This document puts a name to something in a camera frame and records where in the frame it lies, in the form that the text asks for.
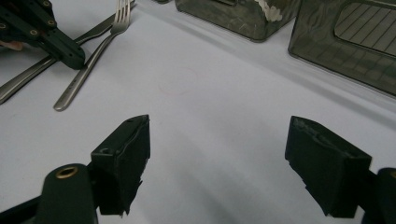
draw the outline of metal handle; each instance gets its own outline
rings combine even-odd
[[[9,97],[11,97],[15,92],[20,90],[26,83],[39,75],[42,71],[49,68],[51,65],[56,63],[56,59],[48,56],[42,59],[40,62],[31,66],[24,72],[20,73],[18,76],[12,78],[9,82],[0,87],[0,105],[4,103]]]
[[[82,69],[78,72],[76,77],[72,80],[72,82],[69,84],[67,89],[64,91],[64,93],[61,95],[61,97],[53,106],[53,108],[56,111],[64,111],[66,110],[67,107],[69,107],[73,99],[76,97],[79,89],[82,87],[85,80],[87,79],[88,75],[91,73],[91,70],[96,65],[96,62],[102,55],[103,51],[106,49],[106,47],[111,42],[111,40],[113,40],[114,37],[115,35],[110,35],[95,50],[95,52],[92,54],[90,59],[86,62],[84,67],[82,67]]]

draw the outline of silver cutlery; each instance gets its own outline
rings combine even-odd
[[[110,35],[99,45],[90,59],[88,59],[76,77],[69,84],[67,89],[61,95],[59,100],[56,102],[53,107],[56,111],[63,111],[71,104],[106,47],[110,44],[114,37],[122,34],[128,29],[130,21],[131,10],[129,0],[118,0],[116,16],[114,17],[113,27],[110,30]]]
[[[134,6],[134,0],[131,2],[131,7]],[[81,35],[77,39],[75,39],[76,43],[79,45],[84,44],[85,42],[94,39],[105,32],[107,32],[114,21],[114,17],[116,14],[111,15],[95,27],[93,27],[90,31]],[[8,100],[14,93],[19,91],[24,85],[26,85],[30,80],[38,76],[41,72],[49,68],[51,65],[56,63],[57,60],[52,58],[51,56],[47,56],[42,59],[40,62],[32,65],[24,72],[12,78],[9,82],[5,83],[0,87],[0,105],[3,104],[6,100]]]

